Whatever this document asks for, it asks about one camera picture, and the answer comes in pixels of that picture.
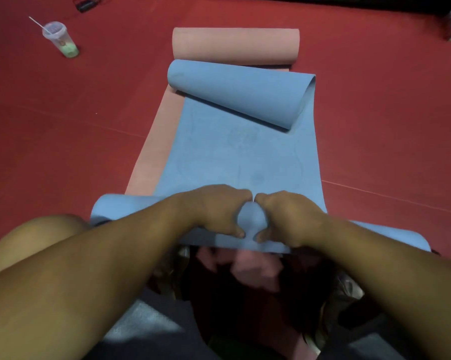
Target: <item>forearm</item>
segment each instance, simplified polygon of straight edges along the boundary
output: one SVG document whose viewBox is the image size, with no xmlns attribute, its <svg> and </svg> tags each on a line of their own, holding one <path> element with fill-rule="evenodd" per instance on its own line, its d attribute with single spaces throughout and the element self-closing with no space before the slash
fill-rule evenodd
<svg viewBox="0 0 451 360">
<path fill-rule="evenodd" d="M 451 359 L 451 261 L 330 219 L 319 247 L 435 359 Z"/>
<path fill-rule="evenodd" d="M 79 359 L 194 226 L 177 196 L 73 236 L 0 273 L 0 358 Z"/>
</svg>

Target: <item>rolled blue mat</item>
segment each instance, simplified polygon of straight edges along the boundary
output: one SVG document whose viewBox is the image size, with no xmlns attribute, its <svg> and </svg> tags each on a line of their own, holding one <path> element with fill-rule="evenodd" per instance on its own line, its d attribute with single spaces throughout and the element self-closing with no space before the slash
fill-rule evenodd
<svg viewBox="0 0 451 360">
<path fill-rule="evenodd" d="M 91 222 L 118 219 L 174 193 L 208 184 L 228 184 L 256 193 L 300 193 L 326 212 L 314 129 L 315 76 L 263 68 L 175 60 L 169 84 L 187 94 L 167 164 L 155 197 L 105 195 Z M 245 239 L 203 229 L 184 244 L 290 253 L 282 243 L 258 244 L 267 226 L 262 209 L 249 202 L 237 222 Z M 430 251 L 418 233 L 370 223 L 357 224 Z"/>
</svg>

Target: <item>red floor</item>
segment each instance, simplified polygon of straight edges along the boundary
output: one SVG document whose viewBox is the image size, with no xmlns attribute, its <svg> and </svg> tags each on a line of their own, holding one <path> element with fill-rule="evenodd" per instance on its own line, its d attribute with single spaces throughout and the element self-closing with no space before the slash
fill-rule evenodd
<svg viewBox="0 0 451 360">
<path fill-rule="evenodd" d="M 27 16 L 66 23 L 62 58 Z M 451 43 L 430 16 L 262 0 L 0 0 L 0 237 L 123 193 L 167 85 L 175 26 L 287 27 L 317 74 L 329 211 L 451 257 Z"/>
</svg>

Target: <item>knee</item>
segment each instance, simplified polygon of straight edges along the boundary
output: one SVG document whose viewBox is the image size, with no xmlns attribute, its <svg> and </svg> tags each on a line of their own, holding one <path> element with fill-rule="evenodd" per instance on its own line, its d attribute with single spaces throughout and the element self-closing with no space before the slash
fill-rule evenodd
<svg viewBox="0 0 451 360">
<path fill-rule="evenodd" d="M 0 240 L 0 271 L 57 242 L 90 228 L 72 214 L 34 218 L 13 229 Z"/>
</svg>

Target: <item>clear plastic cup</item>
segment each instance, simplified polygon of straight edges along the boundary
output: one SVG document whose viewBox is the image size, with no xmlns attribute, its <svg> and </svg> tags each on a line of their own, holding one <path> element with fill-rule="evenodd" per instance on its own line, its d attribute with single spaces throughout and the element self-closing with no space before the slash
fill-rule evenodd
<svg viewBox="0 0 451 360">
<path fill-rule="evenodd" d="M 58 21 L 44 25 L 42 35 L 49 39 L 67 58 L 74 58 L 79 54 L 76 44 L 73 42 L 66 26 Z"/>
</svg>

